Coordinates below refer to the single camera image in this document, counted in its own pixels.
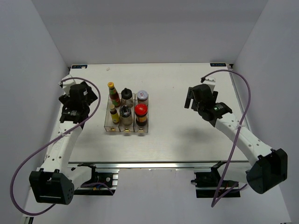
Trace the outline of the red chili sauce bottle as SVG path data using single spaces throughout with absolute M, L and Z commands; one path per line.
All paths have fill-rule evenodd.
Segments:
M 111 100 L 112 104 L 115 107 L 119 107 L 121 105 L 121 100 L 120 100 L 120 97 L 119 97 L 119 93 L 118 93 L 118 91 L 116 90 L 116 88 L 114 86 L 114 83 L 109 82 L 107 84 L 107 86 L 109 88 L 109 97 L 110 97 L 110 100 Z

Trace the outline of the small yellow label bottle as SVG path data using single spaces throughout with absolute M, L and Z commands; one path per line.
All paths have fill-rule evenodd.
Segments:
M 115 105 L 110 105 L 110 115 L 111 115 L 111 118 L 112 118 L 112 122 L 114 124 L 118 124 L 119 121 L 120 121 L 120 117 L 119 117 L 119 114 L 115 108 Z

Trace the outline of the black lid spice jar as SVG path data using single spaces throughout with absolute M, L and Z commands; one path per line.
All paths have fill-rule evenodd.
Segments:
M 126 105 L 129 108 L 132 108 L 134 105 L 133 93 L 128 88 L 124 88 L 121 91 L 121 105 Z

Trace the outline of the black grinder white bottle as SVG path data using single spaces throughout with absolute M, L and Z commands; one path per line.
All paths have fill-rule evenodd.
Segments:
M 127 105 L 122 105 L 120 108 L 120 118 L 124 126 L 130 126 L 133 123 L 131 108 Z

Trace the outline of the white lid sauce jar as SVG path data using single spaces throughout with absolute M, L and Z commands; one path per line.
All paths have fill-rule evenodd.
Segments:
M 149 95 L 145 90 L 140 90 L 137 93 L 137 102 L 138 104 L 148 105 Z

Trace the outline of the red lid brown jar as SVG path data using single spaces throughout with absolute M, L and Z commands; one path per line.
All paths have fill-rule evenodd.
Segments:
M 135 106 L 135 121 L 138 126 L 146 126 L 148 123 L 148 108 L 145 104 Z

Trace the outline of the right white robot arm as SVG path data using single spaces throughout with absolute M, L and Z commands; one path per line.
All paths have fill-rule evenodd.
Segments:
M 227 181 L 248 184 L 256 193 L 263 194 L 287 179 L 288 156 L 283 149 L 273 149 L 242 126 L 231 108 L 217 103 L 217 91 L 207 84 L 190 87 L 185 108 L 196 111 L 203 120 L 225 134 L 233 146 L 240 149 L 249 164 L 221 162 L 211 168 L 211 181 L 222 186 Z

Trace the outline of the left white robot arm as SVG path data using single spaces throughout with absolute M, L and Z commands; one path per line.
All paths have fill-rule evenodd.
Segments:
M 81 134 L 90 105 L 97 100 L 92 88 L 85 82 L 73 84 L 59 100 L 63 105 L 58 127 L 58 140 L 50 147 L 38 171 L 31 172 L 30 186 L 38 203 L 68 205 L 75 190 L 82 184 L 94 186 L 99 175 L 90 166 L 68 166 L 75 143 Z

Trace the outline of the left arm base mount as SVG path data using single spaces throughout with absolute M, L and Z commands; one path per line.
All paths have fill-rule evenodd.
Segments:
M 74 195 L 76 196 L 112 196 L 118 183 L 118 170 L 99 168 L 92 163 L 79 163 L 75 168 L 89 168 L 91 179 L 81 184 Z

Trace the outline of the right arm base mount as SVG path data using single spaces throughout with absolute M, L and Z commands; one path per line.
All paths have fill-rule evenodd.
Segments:
M 219 173 L 219 168 L 224 168 L 226 162 L 220 161 L 208 168 L 208 171 L 196 171 L 194 173 L 194 179 L 190 182 L 192 185 L 196 187 L 196 197 L 197 198 L 213 198 L 214 192 L 217 189 L 219 180 L 221 179 L 221 175 Z M 226 193 L 229 188 L 231 188 L 235 183 L 231 180 L 223 180 L 221 184 L 220 190 L 218 192 L 218 196 L 223 193 Z M 238 198 L 241 197 L 239 184 L 224 197 L 226 198 Z

